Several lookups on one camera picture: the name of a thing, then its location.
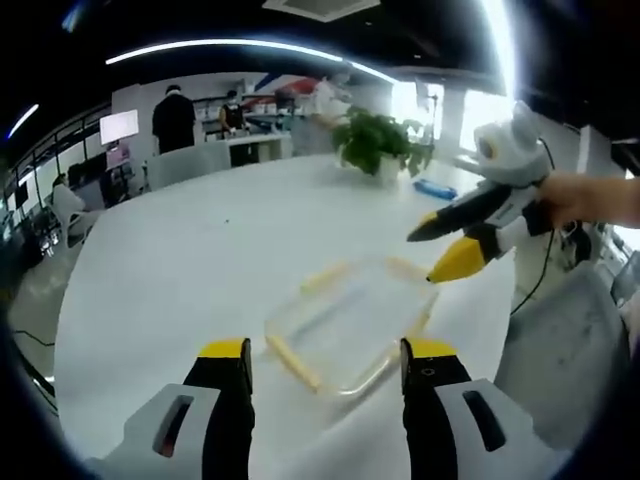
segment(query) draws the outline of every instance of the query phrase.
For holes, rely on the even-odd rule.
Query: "white table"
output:
[[[260,163],[291,158],[293,151],[291,134],[289,133],[265,133],[244,137],[232,137],[224,140],[214,139],[212,141],[223,142],[229,148],[236,145],[257,145]]]
[[[453,186],[465,174],[437,162],[427,173]],[[107,211],[71,276],[56,339],[57,402],[72,448],[104,456],[131,414],[167,383],[183,381],[203,345],[248,336],[252,478],[289,478],[283,469],[302,478],[291,473],[297,468],[305,478],[314,471],[319,478],[409,478],[399,374],[337,421],[260,353],[263,321],[306,278],[342,259],[397,255],[432,265],[453,236],[422,244],[405,238],[445,204],[416,193],[406,177],[384,190],[338,169],[334,157],[317,156],[219,172]],[[497,372],[514,276],[507,255],[447,284],[433,311],[427,333],[457,347],[474,379]]]

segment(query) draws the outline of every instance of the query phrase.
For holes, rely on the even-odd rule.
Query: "ceiling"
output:
[[[591,123],[613,139],[640,137],[640,71],[632,67],[640,49],[634,20],[640,6],[622,0],[504,1],[515,36],[519,96],[558,121]],[[479,0],[383,0],[330,23],[265,10],[263,2],[80,0],[34,7],[14,1],[0,28],[9,46],[0,76],[2,137],[32,104],[40,109],[10,140],[0,140],[0,154],[15,162],[57,125],[133,83],[214,71],[309,74],[313,68],[280,51],[256,55],[232,47],[104,64],[109,57],[168,41],[270,39],[344,54],[381,70],[455,69],[471,86],[497,77]],[[73,28],[66,23],[71,32],[63,28],[70,11],[76,12]],[[495,88],[495,82],[484,83]]]

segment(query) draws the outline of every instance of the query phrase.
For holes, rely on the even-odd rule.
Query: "clear plastic container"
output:
[[[302,285],[265,323],[270,349],[313,392],[357,397],[398,364],[424,329],[437,287],[399,258],[341,264]]]

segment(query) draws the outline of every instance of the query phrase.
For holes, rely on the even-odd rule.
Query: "potted plant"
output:
[[[351,107],[346,117],[348,123],[333,131],[334,148],[344,162],[377,176],[383,184],[395,181],[405,168],[413,177],[431,160],[433,145],[409,141],[407,129],[418,130],[419,122],[400,124],[392,117],[373,115],[358,107]]]

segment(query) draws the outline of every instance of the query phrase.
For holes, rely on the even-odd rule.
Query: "air vent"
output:
[[[262,6],[319,22],[332,22],[379,4],[380,0],[267,0]]]

